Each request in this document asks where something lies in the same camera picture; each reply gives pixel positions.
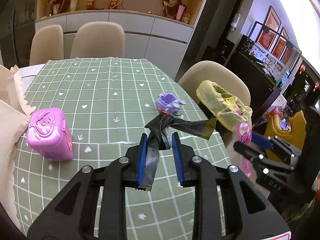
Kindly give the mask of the pink round lollipop wrapper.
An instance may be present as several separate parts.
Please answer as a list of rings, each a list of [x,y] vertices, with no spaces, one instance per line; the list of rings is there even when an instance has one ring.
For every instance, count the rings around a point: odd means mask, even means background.
[[[241,121],[237,124],[237,137],[238,140],[245,145],[249,145],[252,140],[252,129],[251,125],[247,121]],[[242,171],[248,178],[253,176],[252,165],[246,158],[242,161]]]

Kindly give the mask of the yellow trash bag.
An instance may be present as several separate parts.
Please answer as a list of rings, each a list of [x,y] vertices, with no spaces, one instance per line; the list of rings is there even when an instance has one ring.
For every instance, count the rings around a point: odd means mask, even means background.
[[[196,96],[217,120],[229,131],[236,133],[238,123],[247,122],[252,126],[252,109],[217,83],[202,81],[196,90]]]

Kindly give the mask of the black plastic wrapper strip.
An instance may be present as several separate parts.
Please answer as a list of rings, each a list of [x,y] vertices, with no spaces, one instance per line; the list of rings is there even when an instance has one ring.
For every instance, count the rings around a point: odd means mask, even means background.
[[[209,140],[215,126],[215,117],[207,120],[187,121],[165,113],[159,113],[149,121],[145,128],[150,133],[142,139],[142,149],[137,164],[137,189],[146,191],[152,189],[160,159],[159,152],[174,148],[174,140],[169,138],[169,128]]]

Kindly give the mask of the dark display cabinet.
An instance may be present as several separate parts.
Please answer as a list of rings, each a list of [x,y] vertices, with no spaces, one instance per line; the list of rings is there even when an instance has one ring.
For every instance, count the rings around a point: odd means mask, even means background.
[[[247,86],[251,95],[252,122],[257,122],[280,95],[280,88],[275,79],[265,73],[262,61],[249,54],[254,45],[255,42],[242,35],[226,67]]]

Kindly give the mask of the pink plastic toy box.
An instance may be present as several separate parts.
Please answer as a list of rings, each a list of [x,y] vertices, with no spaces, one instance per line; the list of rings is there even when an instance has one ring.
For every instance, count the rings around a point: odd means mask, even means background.
[[[73,159],[72,134],[59,108],[36,110],[29,118],[27,144],[50,161]]]

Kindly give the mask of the beige chair right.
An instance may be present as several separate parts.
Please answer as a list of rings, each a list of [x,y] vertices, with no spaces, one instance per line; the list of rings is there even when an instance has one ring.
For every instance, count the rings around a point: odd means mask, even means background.
[[[201,61],[190,67],[178,84],[198,105],[196,90],[202,81],[209,80],[237,96],[246,106],[250,106],[251,95],[245,83],[226,67],[213,62]]]

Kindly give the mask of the beige chair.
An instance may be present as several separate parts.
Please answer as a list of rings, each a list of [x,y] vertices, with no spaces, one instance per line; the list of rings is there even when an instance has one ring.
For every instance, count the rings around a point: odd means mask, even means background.
[[[124,29],[113,22],[86,23],[77,31],[70,58],[104,58],[125,56]]]
[[[49,60],[63,60],[63,29],[54,24],[41,28],[33,37],[29,65],[43,64]]]
[[[246,106],[250,106],[251,95],[245,83],[226,67],[213,62],[201,61],[190,67],[178,84],[198,105],[196,90],[202,81],[209,80],[237,96]]]

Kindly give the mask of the green grid tablecloth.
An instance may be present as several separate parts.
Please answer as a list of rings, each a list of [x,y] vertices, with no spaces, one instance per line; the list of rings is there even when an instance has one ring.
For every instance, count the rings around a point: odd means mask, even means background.
[[[148,133],[157,116],[157,98],[184,100],[181,118],[205,114],[176,82],[146,59],[87,58],[49,61],[29,86],[37,109],[57,107],[72,133],[73,159],[53,162],[32,150],[26,137],[16,144],[14,192],[17,218],[27,233],[42,210],[82,168],[109,165]],[[128,239],[191,239],[194,189],[180,186],[172,152],[160,152],[152,190],[127,189]]]

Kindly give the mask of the purple toy cup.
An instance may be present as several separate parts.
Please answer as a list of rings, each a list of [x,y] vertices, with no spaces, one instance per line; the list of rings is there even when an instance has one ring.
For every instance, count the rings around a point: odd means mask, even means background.
[[[186,102],[182,99],[176,98],[171,93],[162,93],[158,95],[157,109],[160,113],[178,116],[180,114],[180,107]]]

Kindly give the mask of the beige paper bag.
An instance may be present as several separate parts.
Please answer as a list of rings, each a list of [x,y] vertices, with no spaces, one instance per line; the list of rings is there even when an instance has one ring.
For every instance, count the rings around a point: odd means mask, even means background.
[[[15,144],[27,129],[29,116],[35,109],[25,100],[19,68],[1,66],[1,204],[19,229],[13,189]]]

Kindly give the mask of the beige chair far middle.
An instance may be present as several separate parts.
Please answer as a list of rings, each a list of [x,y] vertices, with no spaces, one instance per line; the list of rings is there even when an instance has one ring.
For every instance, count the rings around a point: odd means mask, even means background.
[[[70,58],[104,58],[125,56],[124,29],[113,22],[86,23],[77,31]]]

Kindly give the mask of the beige chair far left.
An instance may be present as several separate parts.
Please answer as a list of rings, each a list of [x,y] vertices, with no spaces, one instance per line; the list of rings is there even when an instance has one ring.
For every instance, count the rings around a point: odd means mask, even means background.
[[[43,64],[49,60],[63,60],[63,29],[54,24],[41,28],[33,37],[29,65]]]

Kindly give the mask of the white sideboard cabinet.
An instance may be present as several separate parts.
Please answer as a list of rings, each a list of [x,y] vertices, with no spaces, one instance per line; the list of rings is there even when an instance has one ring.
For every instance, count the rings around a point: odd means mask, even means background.
[[[125,57],[147,59],[174,79],[193,27],[157,15],[127,10],[82,10],[49,16],[35,22],[35,30],[58,24],[63,29],[65,57],[71,55],[76,32],[89,22],[114,22],[125,32]]]

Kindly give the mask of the red framed wall pictures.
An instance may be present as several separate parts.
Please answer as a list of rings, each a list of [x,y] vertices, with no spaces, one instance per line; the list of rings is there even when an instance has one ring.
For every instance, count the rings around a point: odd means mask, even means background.
[[[272,6],[269,6],[266,18],[256,42],[265,50],[287,64],[293,52],[293,46],[289,42],[289,35],[281,25],[281,19]]]

